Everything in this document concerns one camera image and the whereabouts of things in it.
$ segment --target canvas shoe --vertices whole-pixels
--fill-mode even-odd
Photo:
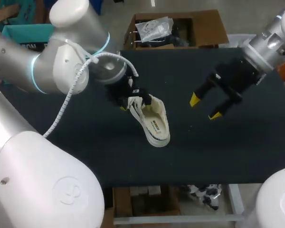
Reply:
[[[145,105],[139,96],[128,98],[128,109],[141,124],[148,142],[155,147],[164,147],[170,141],[169,124],[162,100],[150,95],[151,105]]]

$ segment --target black table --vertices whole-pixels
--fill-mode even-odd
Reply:
[[[130,113],[113,106],[90,80],[75,95],[55,132],[55,145],[85,163],[103,186],[263,182],[285,168],[285,88],[277,72],[244,95],[223,118],[208,114],[225,99],[211,91],[196,107],[189,101],[219,61],[240,49],[123,51],[140,74],[140,85],[166,105],[171,142],[148,144]],[[3,94],[40,133],[52,124],[64,95],[26,94],[10,85]]]

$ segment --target concrete floor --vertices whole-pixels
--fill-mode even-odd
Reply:
[[[101,21],[105,24],[111,36],[122,48],[124,34],[133,14],[149,12],[188,12],[198,10],[218,9],[226,32],[255,34],[274,18],[283,8],[285,0],[124,0],[124,3],[114,3],[104,0]],[[240,192],[244,206],[250,201],[260,184],[241,184]],[[214,212],[197,204],[183,203],[183,215],[227,214],[230,211],[226,196],[221,198],[219,211]],[[232,223],[222,224],[188,224],[181,227],[199,228],[230,228]]]

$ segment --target cardboard box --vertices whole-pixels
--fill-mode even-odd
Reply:
[[[180,214],[180,206],[173,187],[161,186],[161,195],[131,197],[130,188],[115,188],[115,209],[118,217],[172,216]]]
[[[114,228],[115,193],[114,189],[104,189],[104,219],[100,228]]]
[[[189,47],[175,48],[212,48],[218,44],[228,43],[223,22],[216,9],[188,13],[138,13],[133,16],[124,36],[124,49],[146,49],[134,43],[139,38],[138,34],[132,33],[136,31],[135,24],[138,21],[144,22],[166,16],[172,18],[178,26],[180,38],[190,44]]]

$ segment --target white sneaker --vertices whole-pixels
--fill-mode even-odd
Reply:
[[[129,97],[128,108],[143,127],[149,143],[155,147],[164,147],[170,141],[165,105],[160,99],[152,95],[150,97],[150,107],[147,107],[139,96]]]

